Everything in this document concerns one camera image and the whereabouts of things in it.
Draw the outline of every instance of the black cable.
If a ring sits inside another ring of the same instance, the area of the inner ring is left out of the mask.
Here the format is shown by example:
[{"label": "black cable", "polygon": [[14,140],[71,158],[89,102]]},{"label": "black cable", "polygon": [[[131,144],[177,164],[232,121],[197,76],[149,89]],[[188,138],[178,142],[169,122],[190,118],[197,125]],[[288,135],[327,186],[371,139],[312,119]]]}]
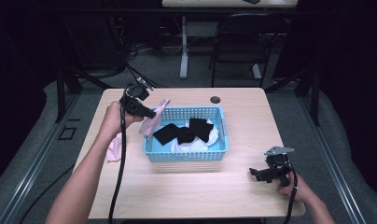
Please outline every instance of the black cable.
[{"label": "black cable", "polygon": [[41,197],[43,197],[43,195],[52,187],[54,186],[54,184],[56,184],[58,182],[58,180],[60,180],[64,175],[66,175],[71,169],[73,169],[73,167],[75,167],[75,165],[73,164],[72,166],[70,166],[65,172],[63,172],[60,176],[58,176],[57,179],[54,180],[54,182],[52,182],[45,190],[43,190],[43,192],[40,193],[39,196],[37,196],[37,198],[32,202],[32,204],[29,206],[29,208],[26,210],[25,214],[23,214],[21,220],[20,220],[20,224],[25,220],[26,216],[28,216],[29,212],[31,211],[31,209],[35,206],[35,204],[40,200]]},{"label": "black cable", "polygon": [[110,204],[110,210],[109,210],[109,218],[108,222],[109,224],[113,224],[113,213],[116,206],[116,200],[119,196],[119,187],[121,186],[121,179],[122,179],[122,173],[124,172],[124,165],[125,165],[125,155],[127,151],[127,133],[126,133],[126,125],[125,125],[125,95],[126,95],[127,88],[125,88],[124,93],[122,95],[122,102],[120,107],[120,117],[121,117],[121,160],[119,164],[119,176],[117,179],[117,184],[115,188],[115,192],[113,194],[113,199]]},{"label": "black cable", "polygon": [[288,201],[288,207],[287,207],[287,215],[286,215],[285,222],[284,222],[284,224],[287,224],[290,221],[290,218],[291,218],[291,212],[293,210],[294,198],[296,197],[296,193],[297,193],[297,189],[298,189],[298,187],[297,187],[297,185],[298,185],[297,174],[296,174],[296,171],[294,170],[293,165],[291,163],[289,165],[286,165],[282,162],[276,162],[276,163],[281,164],[281,165],[285,166],[286,168],[288,168],[290,170],[290,172],[293,173],[293,176],[294,176],[293,190],[291,190],[290,199]]},{"label": "black cable", "polygon": [[136,58],[136,56],[138,56],[138,53],[139,53],[139,49],[138,49],[138,46],[136,44],[133,44],[132,47],[131,47],[131,52],[129,54],[129,59],[130,60],[134,60]]},{"label": "black cable", "polygon": [[153,87],[158,87],[158,88],[167,88],[164,85],[161,85],[160,83],[157,83],[150,78],[146,77],[144,74],[138,72],[136,69],[134,69],[130,64],[127,63],[127,68],[130,70],[130,72],[133,74],[135,73],[136,75],[140,76],[144,81],[149,83]]}]

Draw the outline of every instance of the chair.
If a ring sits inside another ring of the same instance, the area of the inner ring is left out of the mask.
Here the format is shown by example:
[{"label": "chair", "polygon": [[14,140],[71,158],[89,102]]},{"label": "chair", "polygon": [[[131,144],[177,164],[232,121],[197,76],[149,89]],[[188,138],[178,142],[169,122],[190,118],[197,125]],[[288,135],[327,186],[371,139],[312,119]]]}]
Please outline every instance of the chair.
[{"label": "chair", "polygon": [[[264,63],[259,84],[262,87],[272,42],[282,26],[282,19],[271,14],[235,13],[223,18],[216,28],[215,45],[209,63],[209,69],[212,68],[212,87],[215,86],[216,62],[248,63],[250,64],[249,70],[256,63]],[[227,79],[255,78],[233,77]]]}]

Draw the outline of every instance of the black cloth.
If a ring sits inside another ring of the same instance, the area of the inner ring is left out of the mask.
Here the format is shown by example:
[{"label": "black cloth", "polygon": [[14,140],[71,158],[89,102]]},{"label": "black cloth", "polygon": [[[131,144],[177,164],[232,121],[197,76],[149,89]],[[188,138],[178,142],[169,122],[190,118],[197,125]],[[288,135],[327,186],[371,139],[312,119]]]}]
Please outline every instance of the black cloth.
[{"label": "black cloth", "polygon": [[189,127],[179,128],[175,124],[170,123],[165,127],[154,132],[154,137],[159,140],[162,145],[165,145],[175,138],[177,143],[193,142],[195,136],[198,136],[204,142],[209,141],[209,133],[212,131],[214,125],[206,123],[206,119],[190,119]]}]

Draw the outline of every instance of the desk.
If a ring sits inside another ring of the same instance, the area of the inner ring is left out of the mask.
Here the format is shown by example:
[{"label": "desk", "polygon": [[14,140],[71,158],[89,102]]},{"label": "desk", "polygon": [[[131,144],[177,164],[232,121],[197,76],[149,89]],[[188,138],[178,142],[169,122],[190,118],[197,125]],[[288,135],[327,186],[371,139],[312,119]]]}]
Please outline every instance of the desk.
[{"label": "desk", "polygon": [[[88,152],[106,108],[123,90],[106,90],[95,112],[77,165]],[[213,105],[224,110],[230,149],[222,161],[151,163],[142,150],[140,123],[127,130],[127,156],[114,218],[284,217],[288,198],[277,193],[279,181],[258,182],[248,168],[265,169],[264,152],[282,140],[262,89],[156,89],[148,107],[169,98],[169,106]],[[119,162],[105,161],[90,218],[107,218]],[[292,216],[305,212],[295,203]]]},{"label": "desk", "polygon": [[[162,0],[163,7],[256,7],[256,8],[294,8],[298,0],[260,0],[257,4],[247,3],[243,0]],[[182,63],[180,65],[180,78],[188,77],[189,50],[187,48],[187,22],[182,20]]]},{"label": "desk", "polygon": [[251,4],[243,0],[162,0],[164,7],[295,7],[298,0],[260,0]]}]

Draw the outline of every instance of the human arm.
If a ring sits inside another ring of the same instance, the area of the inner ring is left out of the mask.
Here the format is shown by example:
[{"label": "human arm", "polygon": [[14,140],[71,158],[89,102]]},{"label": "human arm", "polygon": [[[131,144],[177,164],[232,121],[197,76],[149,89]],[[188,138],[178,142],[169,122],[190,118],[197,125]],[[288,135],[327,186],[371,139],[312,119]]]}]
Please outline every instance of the human arm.
[{"label": "human arm", "polygon": [[[293,190],[293,174],[292,172],[288,173],[289,186],[280,187],[279,193],[290,196],[291,191]],[[310,210],[311,216],[313,218],[314,224],[331,224],[334,223],[333,218],[331,217],[328,208],[323,203],[323,201],[312,191],[312,189],[307,185],[304,179],[297,175],[298,179],[298,189],[295,196],[295,200],[305,203],[305,205]]]},{"label": "human arm", "polygon": [[[125,126],[143,118],[125,114]],[[72,173],[49,211],[46,223],[86,223],[93,200],[105,154],[111,141],[121,132],[120,103],[113,102],[106,110],[101,128],[80,165]]]}]

